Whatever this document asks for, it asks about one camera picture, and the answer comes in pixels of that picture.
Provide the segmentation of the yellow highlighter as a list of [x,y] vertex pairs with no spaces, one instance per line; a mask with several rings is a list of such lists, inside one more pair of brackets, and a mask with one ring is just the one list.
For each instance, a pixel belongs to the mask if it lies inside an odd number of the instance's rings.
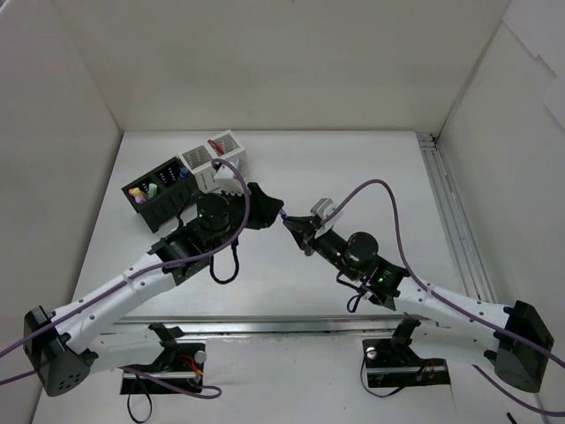
[[129,194],[132,197],[139,197],[139,196],[143,196],[144,193],[138,188],[138,187],[133,187],[129,190]]

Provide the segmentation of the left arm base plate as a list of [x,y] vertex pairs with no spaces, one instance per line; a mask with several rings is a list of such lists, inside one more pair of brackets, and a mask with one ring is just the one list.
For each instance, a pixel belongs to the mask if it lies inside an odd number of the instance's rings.
[[[177,353],[172,360],[156,365],[132,365],[132,369],[141,371],[153,378],[192,393],[201,393],[198,389],[204,380],[204,362],[206,361],[206,344],[203,340],[180,342]],[[175,395],[174,390],[143,376],[124,371],[120,385],[120,395]]]

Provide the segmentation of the green highlighter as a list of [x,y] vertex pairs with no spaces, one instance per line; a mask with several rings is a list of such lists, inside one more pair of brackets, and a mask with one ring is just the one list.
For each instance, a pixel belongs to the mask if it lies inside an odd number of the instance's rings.
[[147,189],[147,198],[153,199],[158,194],[158,185],[155,183],[150,183]]

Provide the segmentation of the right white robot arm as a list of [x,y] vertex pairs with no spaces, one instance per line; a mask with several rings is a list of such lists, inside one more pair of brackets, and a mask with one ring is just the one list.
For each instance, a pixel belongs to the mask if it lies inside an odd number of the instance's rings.
[[284,227],[307,256],[318,254],[337,271],[336,282],[359,298],[412,318],[426,318],[463,332],[479,358],[509,386],[539,392],[554,338],[536,308],[518,300],[502,305],[472,299],[413,276],[379,256],[374,236],[319,234],[317,216],[285,216]]

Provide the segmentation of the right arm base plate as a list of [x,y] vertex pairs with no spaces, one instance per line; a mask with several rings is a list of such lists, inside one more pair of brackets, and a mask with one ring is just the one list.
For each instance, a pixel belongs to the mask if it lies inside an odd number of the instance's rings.
[[390,339],[363,339],[360,377],[363,387],[378,397],[408,388],[450,385],[447,362],[419,358],[412,350],[395,351]]

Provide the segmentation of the red pen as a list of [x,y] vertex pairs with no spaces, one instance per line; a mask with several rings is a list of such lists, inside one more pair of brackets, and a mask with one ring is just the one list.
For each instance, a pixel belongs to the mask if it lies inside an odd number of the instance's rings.
[[224,155],[224,150],[214,140],[208,140],[208,144],[216,151],[218,155]]

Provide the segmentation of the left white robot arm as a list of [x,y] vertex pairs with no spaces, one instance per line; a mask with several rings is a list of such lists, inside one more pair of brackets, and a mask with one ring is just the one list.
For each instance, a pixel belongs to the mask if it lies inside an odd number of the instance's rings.
[[116,367],[172,367],[178,330],[153,323],[119,334],[110,327],[208,267],[221,249],[237,243],[242,230],[270,227],[282,208],[282,200],[254,182],[245,194],[202,194],[196,216],[160,238],[122,274],[66,306],[27,312],[23,349],[46,394],[61,396],[90,374]]

